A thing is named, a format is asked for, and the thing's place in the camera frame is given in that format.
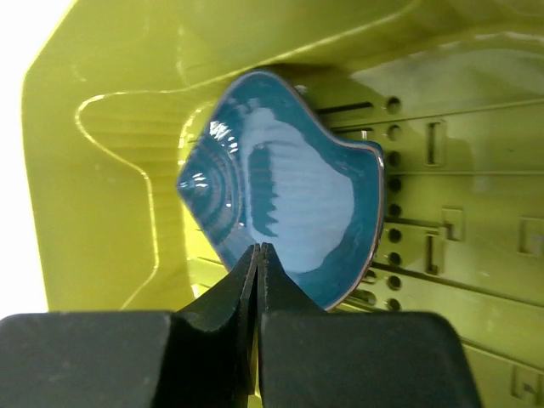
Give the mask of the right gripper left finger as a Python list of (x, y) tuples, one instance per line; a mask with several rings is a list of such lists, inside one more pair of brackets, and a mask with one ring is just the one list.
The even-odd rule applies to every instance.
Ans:
[(178, 384), (185, 406), (247, 406), (258, 256), (259, 245), (249, 246), (220, 282), (177, 313), (184, 340)]

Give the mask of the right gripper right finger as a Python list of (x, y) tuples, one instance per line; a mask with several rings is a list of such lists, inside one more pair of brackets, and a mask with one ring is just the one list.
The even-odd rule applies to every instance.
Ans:
[(258, 377), (265, 407), (303, 407), (316, 384), (319, 345), (311, 336), (325, 312), (286, 274), (270, 243), (258, 260)]

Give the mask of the dark blue shell dish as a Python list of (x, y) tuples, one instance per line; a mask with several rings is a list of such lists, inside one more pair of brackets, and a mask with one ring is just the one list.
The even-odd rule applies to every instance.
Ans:
[(287, 80), (257, 69), (225, 89), (176, 189), (227, 269), (250, 245), (269, 243), (287, 276), (332, 309), (377, 252), (384, 152), (339, 138)]

